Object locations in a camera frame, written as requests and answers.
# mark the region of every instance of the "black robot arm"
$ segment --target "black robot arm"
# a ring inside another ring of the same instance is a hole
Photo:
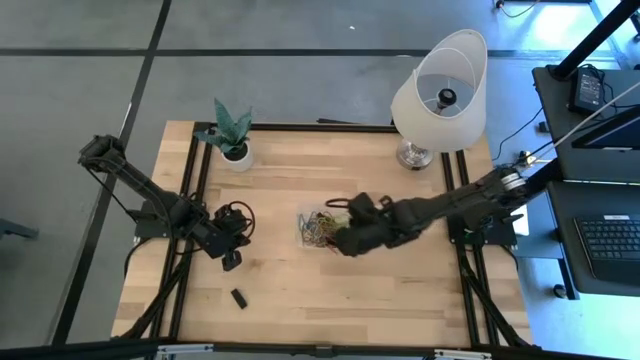
[[[242,234],[248,219],[239,209],[224,205],[209,219],[209,212],[199,201],[166,191],[131,165],[120,141],[110,135],[95,136],[80,151],[78,163],[94,172],[110,173],[153,205],[155,216],[169,229],[170,236],[192,239],[211,257],[222,259],[229,271],[242,262],[240,246],[249,244]]]
[[[467,231],[481,231],[494,221],[518,219],[510,213],[542,192],[532,186],[513,167],[500,166],[481,179],[433,198],[380,199],[377,208],[369,195],[353,199],[332,199],[329,207],[346,208],[349,227],[336,233],[336,247],[344,255],[357,256],[385,245],[394,248],[420,236],[436,219],[460,215]]]

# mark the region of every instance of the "wooden tabletop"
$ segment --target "wooden tabletop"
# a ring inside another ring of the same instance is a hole
[[[165,189],[180,187],[193,126],[167,123],[152,177]],[[244,262],[231,272],[222,271],[219,259],[203,252],[194,255],[180,340],[469,345],[460,275],[444,220],[409,244],[381,247],[357,258],[304,248],[297,237],[298,213],[330,198],[365,191],[373,199],[389,195],[400,200],[444,192],[439,156],[427,169],[411,172],[396,162],[397,134],[251,131],[249,136],[255,163],[247,172],[232,172],[214,150],[205,200],[210,211],[234,200],[248,203],[256,214],[252,243],[240,249]],[[491,170],[485,137],[466,151],[466,159],[471,180]],[[451,161],[457,181],[455,156]],[[155,296],[166,250],[167,240],[155,239],[133,256],[114,335],[128,330]],[[495,303],[520,336],[530,340],[513,259],[499,247],[486,247],[484,254]],[[249,304],[244,310],[230,294],[234,288]],[[172,302],[166,307],[163,334]]]

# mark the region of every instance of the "potted plant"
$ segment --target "potted plant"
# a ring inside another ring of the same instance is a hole
[[[253,155],[247,132],[251,127],[251,109],[233,121],[227,108],[218,99],[214,99],[217,127],[215,133],[197,132],[195,136],[220,149],[222,157],[229,163],[231,170],[242,172],[253,164]]]

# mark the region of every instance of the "lamp base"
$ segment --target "lamp base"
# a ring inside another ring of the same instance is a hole
[[[418,171],[426,168],[433,160],[433,151],[419,148],[407,139],[402,139],[396,150],[396,159],[405,169]]]

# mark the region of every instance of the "table lamp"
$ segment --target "table lamp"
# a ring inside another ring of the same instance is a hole
[[[396,158],[410,170],[424,169],[433,152],[471,146],[486,120],[487,44],[473,30],[442,40],[413,70],[391,103],[403,140]]]

